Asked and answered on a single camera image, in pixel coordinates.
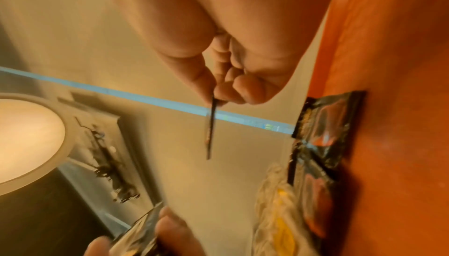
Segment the lamp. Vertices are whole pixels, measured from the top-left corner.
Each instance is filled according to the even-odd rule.
[[[0,93],[0,195],[43,177],[71,152],[75,124],[55,103]]]

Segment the lamp shade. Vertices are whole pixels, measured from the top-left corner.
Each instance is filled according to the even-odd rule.
[[[46,175],[68,156],[75,125],[56,103],[0,93],[0,195]]]

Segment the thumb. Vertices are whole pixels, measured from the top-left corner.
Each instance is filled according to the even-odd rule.
[[[169,216],[159,220],[156,235],[164,247],[177,256],[205,256],[200,242],[194,237],[190,228]]]
[[[107,237],[99,237],[89,244],[84,256],[109,256],[109,246]]]

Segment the beige wall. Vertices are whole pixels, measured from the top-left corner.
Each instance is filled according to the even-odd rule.
[[[110,0],[0,0],[0,10],[0,23],[24,62],[9,67],[202,105],[160,65]],[[273,100],[260,106],[230,104],[223,110],[294,124],[319,39]],[[209,255],[244,254],[258,184],[270,163],[287,161],[288,135],[217,121],[213,159],[206,161],[204,117],[54,83],[38,85],[51,100],[82,93],[125,115],[162,196],[188,220]]]

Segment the round light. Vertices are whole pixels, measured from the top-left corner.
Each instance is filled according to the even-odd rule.
[[[70,153],[73,122],[57,105],[0,93],[0,195],[56,168]]]

